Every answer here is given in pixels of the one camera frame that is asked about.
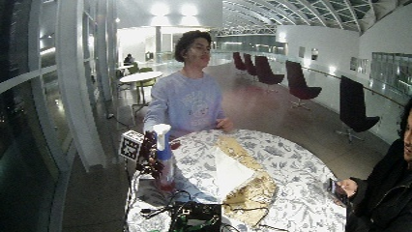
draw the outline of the patterned tablecloth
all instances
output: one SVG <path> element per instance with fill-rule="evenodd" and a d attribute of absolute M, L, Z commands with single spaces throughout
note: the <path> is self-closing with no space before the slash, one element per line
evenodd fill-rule
<path fill-rule="evenodd" d="M 236 138 L 250 155 L 264 166 L 278 185 L 275 201 L 262 227 L 250 227 L 223 215 L 223 222 L 239 231 L 344 231 L 346 208 L 338 206 L 326 191 L 328 178 L 335 179 L 320 159 L 302 146 L 282 137 L 254 130 L 236 130 L 224 134 L 220 130 L 191 133 L 179 138 L 182 146 L 174 151 L 176 158 L 176 188 L 191 192 L 203 203 L 222 203 L 215 183 L 216 168 L 212 149 L 222 136 Z M 170 200 L 152 179 L 136 178 L 131 183 L 128 209 L 130 231 L 168 231 L 170 215 L 162 213 L 146 219 L 142 209 L 159 209 Z M 176 200 L 187 201 L 187 194 Z"/>

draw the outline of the dark hair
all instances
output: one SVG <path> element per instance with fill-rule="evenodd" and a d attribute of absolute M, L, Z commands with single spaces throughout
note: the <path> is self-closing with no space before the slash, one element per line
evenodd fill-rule
<path fill-rule="evenodd" d="M 208 45 L 211 44 L 211 36 L 208 32 L 202 32 L 200 30 L 190 31 L 183 33 L 182 38 L 178 41 L 175 48 L 175 60 L 179 62 L 184 62 L 184 58 L 182 56 L 182 51 L 190 48 L 190 45 L 194 43 L 196 38 L 206 38 L 208 41 Z"/>
<path fill-rule="evenodd" d="M 408 104 L 404 106 L 403 113 L 402 113 L 402 116 L 400 116 L 400 130 L 398 131 L 400 138 L 403 138 L 404 132 L 407 130 L 407 124 L 408 124 L 408 117 L 410 117 L 411 109 L 412 109 L 412 99 L 410 99 Z"/>

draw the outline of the white paper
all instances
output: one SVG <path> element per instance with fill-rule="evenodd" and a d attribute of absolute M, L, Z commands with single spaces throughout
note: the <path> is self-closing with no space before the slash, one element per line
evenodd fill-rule
<path fill-rule="evenodd" d="M 255 171 L 231 158 L 219 147 L 214 149 L 219 195 L 224 199 L 228 193 L 254 176 Z"/>

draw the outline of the seated person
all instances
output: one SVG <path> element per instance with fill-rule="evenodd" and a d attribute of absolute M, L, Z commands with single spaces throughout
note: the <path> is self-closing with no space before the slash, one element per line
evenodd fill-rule
<path fill-rule="evenodd" d="M 400 122 L 400 139 L 374 167 L 367 180 L 338 184 L 351 204 L 346 231 L 412 231 L 412 99 Z"/>
<path fill-rule="evenodd" d="M 219 85 L 214 77 L 203 72 L 210 60 L 210 44 L 208 32 L 183 34 L 175 48 L 175 59 L 184 63 L 184 67 L 160 78 L 152 87 L 144 131 L 152 131 L 156 124 L 170 124 L 174 139 L 194 131 L 232 130 L 234 123 L 222 108 Z"/>
<path fill-rule="evenodd" d="M 132 62 L 134 62 L 134 58 L 132 58 L 131 54 L 128 54 L 128 56 L 127 56 L 127 58 L 124 60 L 124 65 L 128 66 L 128 65 L 132 64 Z"/>

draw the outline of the phone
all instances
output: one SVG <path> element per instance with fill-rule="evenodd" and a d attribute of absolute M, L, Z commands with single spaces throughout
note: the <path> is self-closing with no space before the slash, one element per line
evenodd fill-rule
<path fill-rule="evenodd" d="M 331 193 L 334 198 L 339 200 L 340 203 L 343 203 L 343 206 L 348 206 L 348 203 L 350 203 L 348 195 L 346 191 L 343 190 L 343 188 L 338 185 L 338 181 L 334 181 L 331 178 L 330 178 L 327 191 Z"/>

